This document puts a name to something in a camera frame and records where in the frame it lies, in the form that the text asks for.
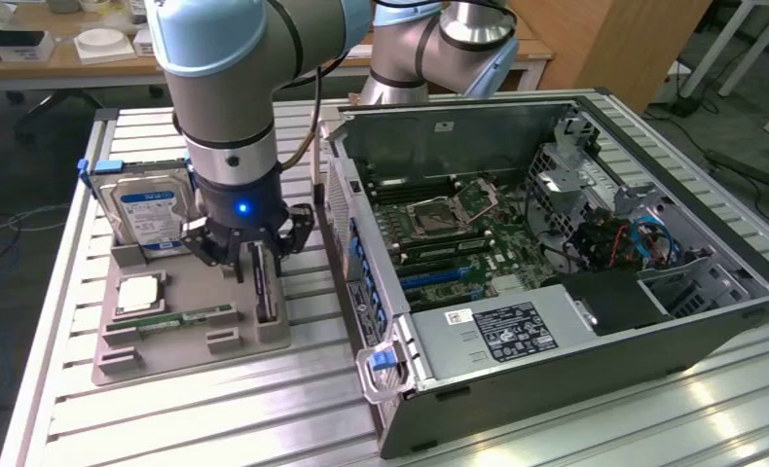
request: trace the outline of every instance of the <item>blue pcie slot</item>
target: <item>blue pcie slot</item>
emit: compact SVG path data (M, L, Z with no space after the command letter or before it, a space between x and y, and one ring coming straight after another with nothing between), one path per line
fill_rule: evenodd
M427 274L419 277L411 277L399 281L403 290L415 289L417 287L425 287L427 285L443 284L446 282L454 282L461 280L471 267L447 270L445 272L438 272L434 274Z

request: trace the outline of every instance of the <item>floor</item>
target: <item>floor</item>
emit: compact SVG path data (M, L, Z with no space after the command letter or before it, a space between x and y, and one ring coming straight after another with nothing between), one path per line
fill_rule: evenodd
M686 62L698 62L713 38L716 31L694 36L684 52ZM744 47L742 41L732 43L713 73L718 72L725 60ZM722 99L713 92L708 93L720 108L718 115L700 111L686 119L677 119L677 122L705 148L769 166L769 133L761 130L769 119L768 55L760 58L757 65L732 96ZM359 79L327 80L325 96L341 97L347 90L358 91L361 83ZM43 92L28 92L27 104L14 106L0 93L0 212L4 213L23 212L42 205L70 201L76 183L75 163L84 151L92 119L92 112L82 103L66 102L54 110L51 117L35 123L32 130L36 134L36 143L32 147L20 146L11 137L11 125L24 112L26 106L35 104L43 95ZM168 96L152 99L146 88L95 90L94 95L110 107L139 108L168 105ZM278 97L285 100L309 99L311 95L313 90L299 89ZM649 110L656 116L666 116L662 108ZM653 122L653 126L689 157L704 162L698 149L689 143L677 127L668 122ZM720 172L716 176L733 193L751 203L752 188L746 181L733 173ZM764 194L761 208L769 214L769 189L764 189ZM30 217L24 220L24 225L34 227L54 224L63 221L64 216L64 210L56 210ZM7 230L2 231L0 240L6 241L11 233ZM0 398L0 449L60 234L60 229L23 234L19 240L20 261L0 280L0 329L14 369L11 384ZM2 368L0 352L0 385L7 381Z

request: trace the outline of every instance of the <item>motherboard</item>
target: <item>motherboard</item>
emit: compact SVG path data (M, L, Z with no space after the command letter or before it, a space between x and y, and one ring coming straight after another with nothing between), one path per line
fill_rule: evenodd
M514 184L478 174L367 188L411 311L537 289L556 277Z

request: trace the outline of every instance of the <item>aluminum table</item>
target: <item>aluminum table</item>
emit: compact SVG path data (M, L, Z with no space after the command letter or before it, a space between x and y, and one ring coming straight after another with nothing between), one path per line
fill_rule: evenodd
M614 97L590 92L589 98L769 259L768 225ZM313 104L275 109L286 159L307 132ZM614 143L600 143L625 181L646 182ZM182 153L171 110L144 109L95 123L86 157L139 161ZM305 160L283 175L287 202L310 199L310 180ZM307 251L283 263L290 348L96 387L90 376L111 228L80 185L70 216L2 466L769 465L769 323L676 376L382 460L319 230Z

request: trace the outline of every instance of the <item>hard drive label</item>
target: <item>hard drive label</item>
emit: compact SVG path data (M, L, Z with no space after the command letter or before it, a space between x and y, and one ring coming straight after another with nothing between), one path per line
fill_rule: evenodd
M182 245L179 242L180 217L174 213L176 195L174 192L151 192L124 195L122 208L136 241L148 250L168 250Z
M532 302L474 313L474 322L498 362L557 348L553 333Z

